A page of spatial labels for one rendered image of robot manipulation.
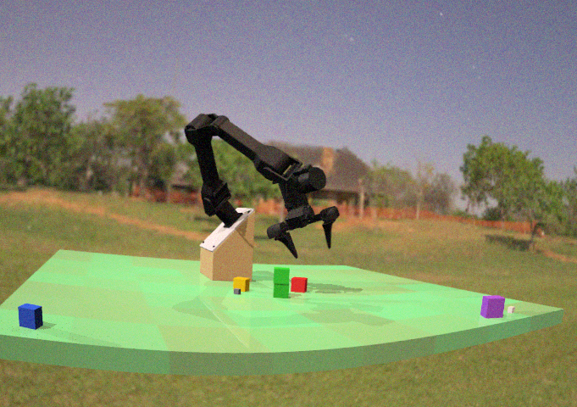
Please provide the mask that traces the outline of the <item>red block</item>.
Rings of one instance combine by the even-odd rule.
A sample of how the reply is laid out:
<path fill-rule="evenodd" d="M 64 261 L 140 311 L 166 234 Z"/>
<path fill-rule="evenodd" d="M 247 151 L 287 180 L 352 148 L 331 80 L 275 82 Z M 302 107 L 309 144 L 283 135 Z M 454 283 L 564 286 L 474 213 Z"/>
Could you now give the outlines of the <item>red block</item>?
<path fill-rule="evenodd" d="M 307 280 L 306 277 L 292 277 L 291 292 L 305 293 L 307 291 Z"/>

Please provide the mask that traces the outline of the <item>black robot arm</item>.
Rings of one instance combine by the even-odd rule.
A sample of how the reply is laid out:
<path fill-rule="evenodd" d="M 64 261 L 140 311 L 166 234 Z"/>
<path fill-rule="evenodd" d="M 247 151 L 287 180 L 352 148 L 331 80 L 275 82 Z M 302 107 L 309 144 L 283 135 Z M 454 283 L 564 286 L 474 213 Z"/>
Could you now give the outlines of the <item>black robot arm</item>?
<path fill-rule="evenodd" d="M 283 199 L 294 198 L 303 193 L 323 189 L 326 175 L 317 166 L 306 164 L 274 146 L 263 145 L 230 120 L 217 114 L 198 115 L 185 128 L 185 135 L 193 144 L 197 161 L 201 169 L 203 187 L 201 190 L 205 213 L 211 217 L 217 215 L 223 227 L 232 227 L 243 215 L 228 202 L 231 198 L 227 182 L 219 179 L 211 145 L 213 137 L 218 136 L 233 148 L 247 156 L 255 169 L 273 184 L 278 183 Z M 283 174 L 286 169 L 290 169 Z M 314 211 L 306 201 L 297 209 L 292 209 L 285 217 L 290 231 L 303 228 L 314 219 Z"/>

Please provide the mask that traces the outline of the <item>green block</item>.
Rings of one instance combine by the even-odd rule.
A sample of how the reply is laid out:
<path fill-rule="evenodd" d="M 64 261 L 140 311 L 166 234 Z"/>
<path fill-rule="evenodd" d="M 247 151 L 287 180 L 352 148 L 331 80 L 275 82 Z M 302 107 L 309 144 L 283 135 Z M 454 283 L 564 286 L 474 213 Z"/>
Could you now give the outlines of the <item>green block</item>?
<path fill-rule="evenodd" d="M 274 284 L 274 298 L 288 298 L 289 285 Z"/>
<path fill-rule="evenodd" d="M 290 268 L 274 267 L 273 284 L 289 285 Z"/>

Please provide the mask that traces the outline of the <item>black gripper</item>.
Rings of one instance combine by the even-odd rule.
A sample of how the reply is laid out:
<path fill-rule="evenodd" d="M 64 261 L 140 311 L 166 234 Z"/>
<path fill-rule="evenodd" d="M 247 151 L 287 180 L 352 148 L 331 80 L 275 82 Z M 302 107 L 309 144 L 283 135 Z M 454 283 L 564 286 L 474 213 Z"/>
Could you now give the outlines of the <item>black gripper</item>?
<path fill-rule="evenodd" d="M 306 201 L 308 204 L 308 199 L 305 193 L 296 196 L 294 198 L 288 198 L 285 199 L 285 207 L 287 209 L 287 212 L 289 213 L 292 209 L 297 209 L 299 207 L 302 206 L 302 203 Z M 309 205 L 309 204 L 308 204 Z M 328 248 L 330 248 L 330 234 L 331 234 L 331 228 L 333 223 L 335 222 L 335 220 L 338 218 L 339 216 L 339 212 L 336 206 L 333 207 L 329 207 L 327 209 L 322 209 L 320 211 L 320 214 L 317 214 L 314 216 L 314 219 L 310 220 L 308 222 L 308 224 L 312 224 L 314 222 L 317 221 L 323 221 L 324 224 L 322 225 L 324 230 L 325 230 L 325 236 L 326 236 L 326 243 Z M 291 239 L 291 235 L 290 232 L 286 232 L 289 231 L 289 228 L 287 226 L 287 224 L 285 224 L 285 222 L 281 222 L 281 223 L 277 223 L 274 224 L 272 226 L 270 226 L 267 229 L 267 235 L 268 238 L 274 238 L 275 241 L 280 241 L 282 242 L 288 249 L 289 251 L 291 251 L 291 253 L 295 256 L 295 258 L 297 259 L 297 251 L 295 249 L 295 246 L 293 244 L 293 241 Z"/>

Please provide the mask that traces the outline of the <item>blue cube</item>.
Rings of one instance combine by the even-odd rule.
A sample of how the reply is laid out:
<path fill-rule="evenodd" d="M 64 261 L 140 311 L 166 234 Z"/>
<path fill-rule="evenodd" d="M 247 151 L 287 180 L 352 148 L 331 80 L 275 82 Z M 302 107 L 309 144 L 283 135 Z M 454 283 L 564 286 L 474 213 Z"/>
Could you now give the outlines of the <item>blue cube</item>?
<path fill-rule="evenodd" d="M 35 304 L 22 304 L 19 310 L 19 326 L 37 329 L 43 326 L 42 306 Z"/>

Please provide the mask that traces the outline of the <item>purple cube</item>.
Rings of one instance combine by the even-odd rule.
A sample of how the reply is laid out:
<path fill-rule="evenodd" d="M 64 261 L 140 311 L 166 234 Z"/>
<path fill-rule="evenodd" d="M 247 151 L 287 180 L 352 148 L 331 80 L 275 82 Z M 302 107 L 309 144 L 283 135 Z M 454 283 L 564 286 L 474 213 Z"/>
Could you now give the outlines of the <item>purple cube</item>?
<path fill-rule="evenodd" d="M 505 298 L 501 296 L 483 296 L 480 315 L 487 319 L 501 318 L 504 311 Z"/>

